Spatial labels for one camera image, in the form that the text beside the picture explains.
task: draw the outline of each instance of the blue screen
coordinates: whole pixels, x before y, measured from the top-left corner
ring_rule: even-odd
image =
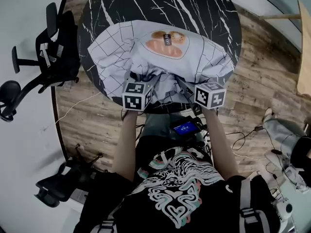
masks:
[[[182,135],[195,131],[198,128],[192,122],[186,122],[180,126],[175,127],[174,129],[178,134]]]

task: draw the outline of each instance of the black t-shirt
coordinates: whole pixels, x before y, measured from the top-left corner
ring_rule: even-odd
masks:
[[[132,184],[120,175],[106,174],[105,192],[98,198],[105,201],[101,202],[105,209],[96,210],[96,213],[102,216],[98,220],[111,220],[92,222],[92,227],[96,225],[92,228],[86,216],[83,218],[94,213],[92,205],[86,201],[88,208],[84,207],[79,224],[88,225],[88,229],[78,231],[77,225],[75,233],[90,232],[90,228],[91,232],[101,233],[112,225],[119,233],[239,232],[240,189],[245,178],[234,176],[224,181],[202,151],[175,145],[165,138],[142,138],[137,146],[139,165],[134,181],[138,186],[133,190]],[[269,224],[270,221],[276,224],[277,215],[271,205],[273,198],[266,183],[262,178],[254,181],[251,182],[251,206],[265,213],[268,211]],[[99,191],[96,193],[90,193],[91,198],[88,196],[87,200],[100,196]]]

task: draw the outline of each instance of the round table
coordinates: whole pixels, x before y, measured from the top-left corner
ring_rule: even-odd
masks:
[[[231,0],[88,0],[78,27],[78,50],[90,80],[106,96],[104,84],[87,48],[110,25],[147,20],[173,25],[207,37],[224,47],[234,66],[241,51],[242,33],[238,13]],[[231,73],[221,78],[225,83]],[[112,100],[122,105],[122,98]],[[147,113],[174,113],[188,104],[149,104]]]

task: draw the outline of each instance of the black chair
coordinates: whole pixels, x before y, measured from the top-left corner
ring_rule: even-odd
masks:
[[[30,81],[23,89],[16,81],[7,81],[0,87],[0,117],[7,122],[13,120],[16,108],[25,96],[38,85],[42,85],[39,93],[42,93],[49,86],[62,86],[66,81],[78,82],[77,78],[80,57],[77,48],[77,29],[74,23],[73,14],[67,11],[63,14],[66,0],[62,0],[60,10],[57,14],[56,4],[51,3],[46,8],[47,28],[35,41],[35,50],[38,60],[19,59],[17,49],[12,49],[12,61],[15,73],[19,73],[20,66],[39,66],[41,74]],[[49,56],[48,66],[41,44],[47,43],[46,49]]]
[[[43,179],[36,183],[39,192],[35,195],[41,202],[49,207],[57,207],[60,202],[66,202],[76,188],[83,188],[87,191],[93,172],[93,164],[103,156],[99,154],[94,160],[87,163],[78,151],[79,144],[76,147],[78,158],[68,160],[63,163],[57,174]],[[68,173],[63,175],[65,167],[71,167]]]

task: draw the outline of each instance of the printed bread image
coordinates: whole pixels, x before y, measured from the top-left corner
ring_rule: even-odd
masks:
[[[165,31],[155,31],[152,33],[151,37],[153,39],[163,39],[163,35],[165,35],[166,32]]]
[[[146,42],[146,46],[152,51],[157,52],[161,55],[166,55],[174,58],[180,57],[182,55],[182,51],[180,48],[174,45],[166,46],[164,44],[164,41],[149,40]]]
[[[185,43],[185,35],[180,32],[170,31],[169,34],[171,35],[172,42],[175,44],[184,44]]]

